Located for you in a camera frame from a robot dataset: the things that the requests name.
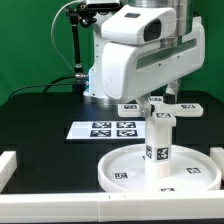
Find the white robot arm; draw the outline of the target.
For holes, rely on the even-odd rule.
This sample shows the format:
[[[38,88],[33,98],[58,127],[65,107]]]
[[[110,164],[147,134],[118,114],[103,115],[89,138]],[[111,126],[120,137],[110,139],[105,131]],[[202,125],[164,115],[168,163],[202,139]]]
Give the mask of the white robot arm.
[[[98,15],[94,63],[84,97],[108,105],[140,103],[166,88],[163,102],[177,101],[179,79],[202,67],[205,33],[192,0],[133,0],[116,13]]]

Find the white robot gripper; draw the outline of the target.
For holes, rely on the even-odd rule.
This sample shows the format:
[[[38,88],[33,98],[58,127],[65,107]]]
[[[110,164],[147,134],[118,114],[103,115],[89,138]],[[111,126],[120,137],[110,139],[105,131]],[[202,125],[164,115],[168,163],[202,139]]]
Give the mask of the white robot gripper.
[[[204,58],[205,33],[200,17],[193,18],[192,31],[182,37],[179,47],[161,49],[159,41],[142,46],[109,42],[102,54],[103,90],[119,102],[136,99],[140,115],[147,119],[154,106],[145,94],[168,84],[163,102],[175,104],[179,79],[200,69]]]

